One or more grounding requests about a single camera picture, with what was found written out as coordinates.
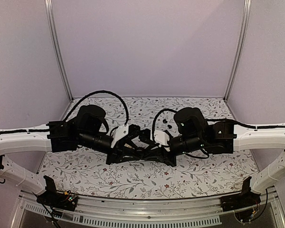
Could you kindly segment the front aluminium rail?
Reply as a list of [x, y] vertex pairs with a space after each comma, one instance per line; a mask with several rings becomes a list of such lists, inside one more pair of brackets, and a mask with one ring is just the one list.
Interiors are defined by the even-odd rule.
[[50, 216], [31, 193], [21, 191], [13, 228], [285, 228], [285, 215], [275, 188], [261, 195], [257, 219], [243, 223], [224, 211], [220, 196], [188, 199], [133, 200], [79, 196], [76, 210]]

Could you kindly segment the right aluminium frame post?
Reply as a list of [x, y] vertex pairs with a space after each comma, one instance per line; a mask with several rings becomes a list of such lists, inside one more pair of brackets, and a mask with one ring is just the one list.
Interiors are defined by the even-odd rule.
[[242, 51], [244, 48], [245, 39], [246, 39], [246, 35], [247, 35], [247, 28], [248, 28], [248, 24], [249, 24], [250, 11], [251, 11], [251, 0], [245, 0], [244, 1], [244, 7], [243, 7], [242, 20], [241, 20], [241, 25], [240, 25], [240, 31], [239, 31], [239, 37], [238, 37], [238, 42], [237, 42], [236, 53], [235, 53], [235, 57], [233, 60], [233, 64], [232, 64], [227, 88], [226, 88], [225, 93], [224, 93], [224, 100], [226, 101], [226, 103], [230, 99], [232, 89], [233, 89], [233, 85], [235, 83], [235, 79], [237, 76], [237, 71], [238, 71], [238, 67], [240, 64], [241, 55], [242, 55]]

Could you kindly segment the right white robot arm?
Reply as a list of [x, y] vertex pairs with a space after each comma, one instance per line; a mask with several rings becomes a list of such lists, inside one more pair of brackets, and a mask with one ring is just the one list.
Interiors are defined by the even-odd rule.
[[180, 154], [204, 150], [209, 154], [233, 153], [252, 149], [281, 149], [281, 154], [259, 173], [246, 178], [242, 192], [236, 197], [240, 207], [251, 203], [285, 176], [285, 123], [249, 125], [232, 119], [205, 119], [198, 108], [185, 107], [174, 112], [179, 136], [152, 126], [147, 140], [172, 158]]

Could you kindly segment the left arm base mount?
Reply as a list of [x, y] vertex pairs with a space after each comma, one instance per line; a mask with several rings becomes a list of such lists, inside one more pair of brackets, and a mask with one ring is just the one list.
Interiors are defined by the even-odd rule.
[[78, 203], [78, 194], [70, 190], [58, 192], [55, 182], [49, 176], [43, 176], [46, 182], [45, 192], [37, 195], [37, 203], [52, 208], [75, 211]]

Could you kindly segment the left aluminium frame post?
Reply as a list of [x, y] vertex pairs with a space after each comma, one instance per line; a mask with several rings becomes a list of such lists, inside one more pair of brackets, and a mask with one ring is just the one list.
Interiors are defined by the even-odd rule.
[[62, 58], [60, 45], [59, 45], [59, 40], [58, 40], [58, 34], [57, 34], [55, 18], [54, 18], [54, 11], [53, 11], [53, 3], [51, 0], [44, 0], [44, 3], [45, 3], [49, 32], [50, 32], [50, 36], [51, 36], [51, 40], [53, 44], [53, 49], [54, 49], [55, 58], [57, 61], [58, 70], [60, 73], [60, 77], [62, 80], [63, 87], [65, 89], [66, 95], [69, 101], [72, 101], [73, 95], [72, 95], [71, 87], [70, 87], [70, 84], [67, 78], [67, 73], [66, 73], [66, 69], [65, 69], [65, 65], [64, 65], [63, 58]]

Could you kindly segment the aluminium frame post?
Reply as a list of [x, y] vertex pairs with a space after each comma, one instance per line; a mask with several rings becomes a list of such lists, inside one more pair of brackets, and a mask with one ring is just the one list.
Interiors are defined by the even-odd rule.
[[63, 87], [65, 89], [66, 95], [69, 101], [72, 101], [73, 95], [72, 95], [71, 87], [70, 87], [70, 84], [67, 78], [67, 73], [66, 73], [66, 69], [65, 69], [65, 65], [64, 65], [63, 58], [62, 58], [60, 45], [59, 45], [59, 40], [58, 40], [58, 34], [57, 34], [55, 18], [54, 18], [54, 11], [53, 11], [53, 3], [51, 0], [44, 0], [44, 3], [45, 3], [49, 32], [50, 32], [50, 36], [51, 36], [51, 40], [53, 44], [53, 49], [54, 49], [55, 58], [57, 61], [58, 70], [60, 73], [60, 77], [62, 80]]
[[245, 39], [246, 39], [246, 35], [247, 35], [247, 28], [248, 28], [248, 24], [249, 24], [250, 11], [251, 11], [251, 0], [245, 0], [244, 1], [244, 7], [243, 7], [242, 20], [241, 20], [241, 25], [240, 25], [240, 31], [239, 31], [239, 37], [238, 37], [238, 42], [237, 42], [236, 53], [235, 53], [235, 57], [233, 60], [233, 64], [232, 64], [227, 88], [226, 88], [225, 93], [224, 93], [224, 100], [226, 101], [226, 103], [230, 99], [232, 89], [233, 89], [233, 85], [235, 83], [235, 79], [237, 76], [237, 71], [238, 71], [238, 67], [240, 64], [241, 55], [242, 55], [242, 51], [244, 48]]

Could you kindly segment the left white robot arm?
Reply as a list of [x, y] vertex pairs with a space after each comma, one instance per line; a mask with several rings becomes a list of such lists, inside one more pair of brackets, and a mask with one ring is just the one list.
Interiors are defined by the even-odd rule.
[[1, 183], [11, 181], [43, 197], [50, 206], [57, 206], [65, 195], [57, 192], [54, 180], [28, 171], [7, 155], [18, 152], [64, 152], [84, 146], [105, 153], [109, 162], [121, 161], [119, 155], [129, 156], [136, 152], [126, 148], [125, 143], [139, 135], [140, 127], [125, 123], [109, 135], [100, 131], [102, 125], [108, 127], [105, 115], [106, 112], [99, 106], [84, 105], [69, 120], [53, 121], [32, 129], [0, 130]]

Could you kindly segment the floral patterned table mat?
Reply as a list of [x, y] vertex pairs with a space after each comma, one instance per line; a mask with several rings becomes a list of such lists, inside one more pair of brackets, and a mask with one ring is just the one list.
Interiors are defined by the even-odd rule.
[[[219, 98], [127, 97], [124, 99], [130, 123], [178, 135], [173, 111], [197, 107], [207, 119], [232, 118], [226, 103]], [[133, 161], [107, 165], [106, 155], [85, 147], [76, 151], [47, 153], [39, 173], [55, 181], [58, 190], [82, 195], [122, 199], [177, 199], [235, 192], [241, 182], [258, 172], [250, 151], [211, 155], [201, 152], [177, 158], [171, 167], [152, 161]]]

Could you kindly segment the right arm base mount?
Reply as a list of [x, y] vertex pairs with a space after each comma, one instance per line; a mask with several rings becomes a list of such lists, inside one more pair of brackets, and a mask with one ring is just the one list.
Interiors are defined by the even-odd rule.
[[268, 204], [268, 191], [266, 189], [265, 205], [260, 211], [261, 194], [253, 193], [250, 187], [252, 177], [247, 177], [242, 184], [240, 193], [220, 197], [220, 206], [224, 212], [250, 207], [250, 209], [234, 212], [235, 219], [241, 224], [248, 224], [263, 215]]

